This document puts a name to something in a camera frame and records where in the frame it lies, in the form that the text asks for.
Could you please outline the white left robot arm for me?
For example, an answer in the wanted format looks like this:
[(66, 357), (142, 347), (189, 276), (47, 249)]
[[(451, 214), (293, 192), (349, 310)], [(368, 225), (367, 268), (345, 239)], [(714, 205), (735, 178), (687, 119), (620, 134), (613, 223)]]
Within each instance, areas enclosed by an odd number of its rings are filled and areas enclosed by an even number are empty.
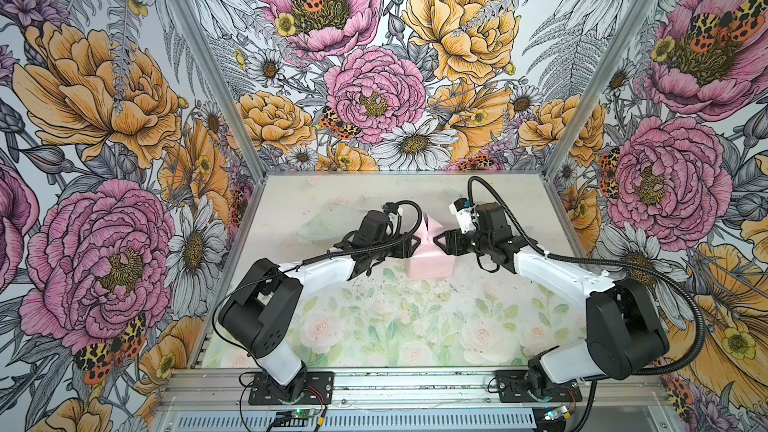
[(421, 242), (416, 233), (423, 219), (413, 201), (388, 202), (368, 211), (357, 229), (325, 253), (285, 264), (255, 261), (215, 308), (214, 330), (227, 332), (270, 384), (288, 392), (302, 389), (307, 366), (286, 343), (302, 297), (370, 274), (388, 258), (411, 257)]

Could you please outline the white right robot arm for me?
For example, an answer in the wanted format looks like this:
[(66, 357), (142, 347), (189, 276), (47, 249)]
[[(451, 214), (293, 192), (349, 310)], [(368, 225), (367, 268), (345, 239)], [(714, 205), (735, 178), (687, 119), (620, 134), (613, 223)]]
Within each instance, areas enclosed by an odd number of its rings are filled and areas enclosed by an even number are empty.
[(474, 205), (467, 198), (450, 204), (458, 227), (437, 236), (452, 256), (487, 257), (497, 269), (533, 281), (585, 314), (586, 337), (534, 356), (528, 380), (560, 385), (605, 376), (623, 380), (639, 373), (669, 349), (669, 342), (649, 293), (639, 282), (596, 274), (533, 245), (513, 233), (503, 207)]

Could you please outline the purple wrapping paper sheet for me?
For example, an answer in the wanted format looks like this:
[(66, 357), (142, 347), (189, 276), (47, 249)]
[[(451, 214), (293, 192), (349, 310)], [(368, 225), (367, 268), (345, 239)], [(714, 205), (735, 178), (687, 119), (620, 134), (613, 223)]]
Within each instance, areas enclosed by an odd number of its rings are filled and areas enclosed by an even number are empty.
[(437, 237), (447, 229), (425, 215), (415, 233), (420, 240), (413, 255), (406, 260), (410, 280), (424, 281), (451, 277), (455, 270), (455, 257), (447, 255), (437, 244)]

